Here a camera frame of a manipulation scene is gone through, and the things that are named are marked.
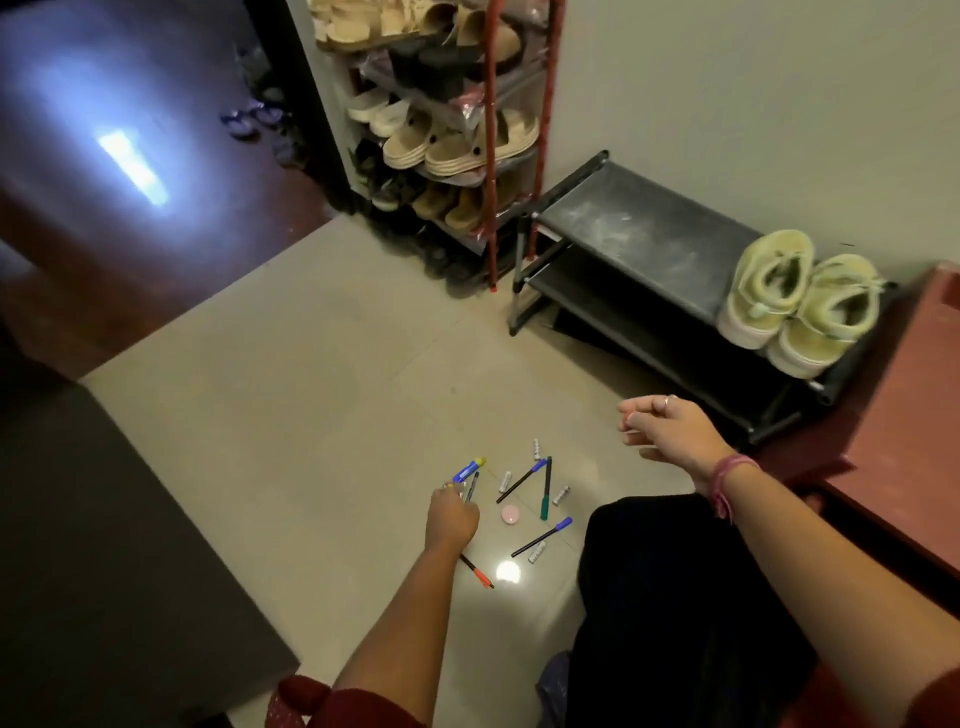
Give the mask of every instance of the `red sleeve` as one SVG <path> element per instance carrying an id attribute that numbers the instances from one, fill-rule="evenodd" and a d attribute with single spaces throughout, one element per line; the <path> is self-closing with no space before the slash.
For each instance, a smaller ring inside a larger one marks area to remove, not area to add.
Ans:
<path id="1" fill-rule="evenodd" d="M 306 724 L 302 716 L 310 716 Z M 422 723 L 374 692 L 332 691 L 305 675 L 281 682 L 270 699 L 265 728 L 425 728 Z"/>
<path id="2" fill-rule="evenodd" d="M 960 667 L 924 688 L 906 714 L 903 728 L 947 728 L 960 725 Z"/>

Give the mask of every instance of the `pink bracelet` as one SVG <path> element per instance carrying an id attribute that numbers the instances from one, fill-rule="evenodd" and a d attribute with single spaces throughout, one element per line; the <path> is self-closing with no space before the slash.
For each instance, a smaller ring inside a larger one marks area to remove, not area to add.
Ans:
<path id="1" fill-rule="evenodd" d="M 716 511 L 718 518 L 726 519 L 730 523 L 733 523 L 733 508 L 727 497 L 723 495 L 723 481 L 727 478 L 727 473 L 743 463 L 750 463 L 755 468 L 760 467 L 753 459 L 735 452 L 716 464 L 713 476 L 710 478 L 710 502 L 713 503 L 713 510 Z"/>

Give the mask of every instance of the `black pants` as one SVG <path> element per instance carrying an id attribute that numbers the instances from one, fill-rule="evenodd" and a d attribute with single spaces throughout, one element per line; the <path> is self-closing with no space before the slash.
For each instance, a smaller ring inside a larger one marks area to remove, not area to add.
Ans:
<path id="1" fill-rule="evenodd" d="M 578 582 L 567 726 L 773 728 L 815 664 L 739 532 L 700 496 L 597 509 Z"/>

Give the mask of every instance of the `shoe sole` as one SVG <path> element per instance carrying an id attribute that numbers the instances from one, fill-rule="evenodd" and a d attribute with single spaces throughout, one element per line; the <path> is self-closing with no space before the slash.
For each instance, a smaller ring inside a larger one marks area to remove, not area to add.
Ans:
<path id="1" fill-rule="evenodd" d="M 790 348 L 789 344 L 783 341 L 785 331 L 780 336 L 775 336 L 767 347 L 767 359 L 777 369 L 788 376 L 794 376 L 797 379 L 813 379 L 823 373 L 824 369 L 833 364 L 830 362 L 814 361 L 800 356 Z"/>
<path id="2" fill-rule="evenodd" d="M 762 328 L 748 327 L 741 321 L 737 321 L 733 314 L 730 297 L 724 301 L 720 315 L 717 317 L 717 330 L 731 344 L 741 349 L 762 349 L 763 346 L 776 335 L 778 328 L 767 331 Z"/>

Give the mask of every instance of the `white wall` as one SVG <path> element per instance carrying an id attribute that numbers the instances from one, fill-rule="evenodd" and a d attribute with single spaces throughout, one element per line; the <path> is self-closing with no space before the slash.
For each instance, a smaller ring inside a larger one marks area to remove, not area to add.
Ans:
<path id="1" fill-rule="evenodd" d="M 553 118 L 548 183 L 607 148 L 894 279 L 960 260 L 957 0 L 568 0 Z"/>

